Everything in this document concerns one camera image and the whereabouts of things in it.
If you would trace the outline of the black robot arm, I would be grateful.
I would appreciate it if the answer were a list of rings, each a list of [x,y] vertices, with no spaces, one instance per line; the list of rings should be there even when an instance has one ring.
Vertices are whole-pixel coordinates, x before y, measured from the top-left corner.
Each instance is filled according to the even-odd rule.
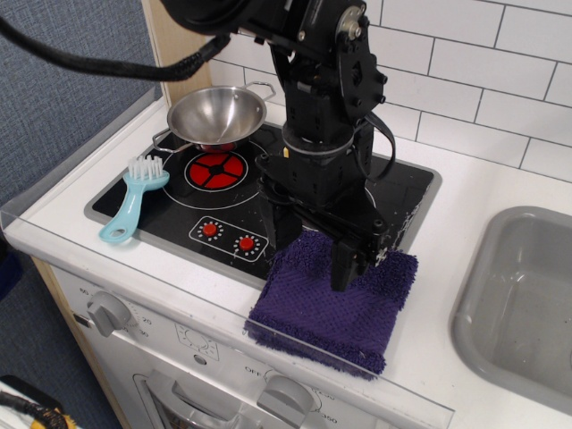
[[[285,95],[287,155],[260,155],[270,244],[286,248],[308,224],[332,239],[331,286],[342,291],[383,256],[386,222],[366,196],[386,77],[368,42],[362,1],[167,1],[175,22],[226,40],[241,31],[270,47]]]

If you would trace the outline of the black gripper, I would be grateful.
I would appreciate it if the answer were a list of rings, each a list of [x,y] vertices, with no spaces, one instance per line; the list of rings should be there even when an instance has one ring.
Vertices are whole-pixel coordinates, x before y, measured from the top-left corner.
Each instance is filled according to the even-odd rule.
[[[387,223],[366,195],[369,181],[391,169],[374,172],[373,145],[349,143],[332,153],[260,155],[258,188],[266,235],[275,250],[287,248],[303,225],[332,241],[331,287],[345,291],[370,265],[384,257]]]

